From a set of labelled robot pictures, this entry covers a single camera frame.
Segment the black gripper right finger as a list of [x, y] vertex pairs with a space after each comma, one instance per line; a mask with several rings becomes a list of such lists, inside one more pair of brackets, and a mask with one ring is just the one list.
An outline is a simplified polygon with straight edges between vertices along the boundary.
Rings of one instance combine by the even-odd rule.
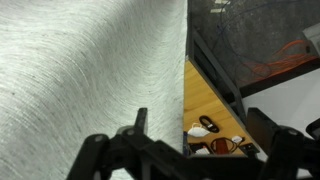
[[306, 127], [308, 138], [249, 108], [246, 129], [268, 156], [259, 180], [320, 180], [320, 119]]

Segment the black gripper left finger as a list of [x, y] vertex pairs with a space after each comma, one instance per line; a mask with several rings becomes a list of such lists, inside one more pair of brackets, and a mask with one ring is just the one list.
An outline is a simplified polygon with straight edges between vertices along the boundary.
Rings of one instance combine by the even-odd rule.
[[124, 169], [134, 180], [183, 180], [184, 157], [163, 141], [146, 135], [148, 109], [140, 108], [133, 126], [121, 127], [113, 138], [88, 136], [66, 180], [109, 180]]

